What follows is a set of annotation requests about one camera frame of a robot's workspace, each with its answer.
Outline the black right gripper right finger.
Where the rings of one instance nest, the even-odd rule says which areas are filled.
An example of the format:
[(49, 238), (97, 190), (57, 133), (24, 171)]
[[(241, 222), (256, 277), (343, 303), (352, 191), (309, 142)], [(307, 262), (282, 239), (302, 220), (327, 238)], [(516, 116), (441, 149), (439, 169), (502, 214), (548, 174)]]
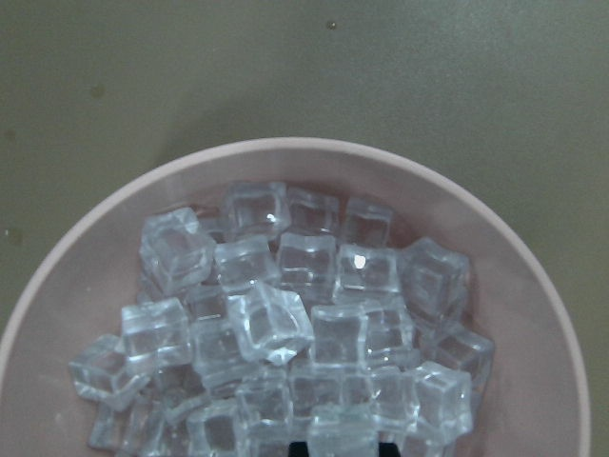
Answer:
[(394, 443), (379, 443), (379, 457), (400, 457), (400, 451)]

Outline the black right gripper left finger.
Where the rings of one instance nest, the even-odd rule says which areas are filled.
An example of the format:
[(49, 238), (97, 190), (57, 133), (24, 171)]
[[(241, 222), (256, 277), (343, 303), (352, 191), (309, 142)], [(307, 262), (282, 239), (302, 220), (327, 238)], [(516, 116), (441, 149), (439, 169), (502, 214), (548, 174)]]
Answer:
[(308, 447), (306, 442), (292, 442), (288, 447), (288, 457), (308, 457)]

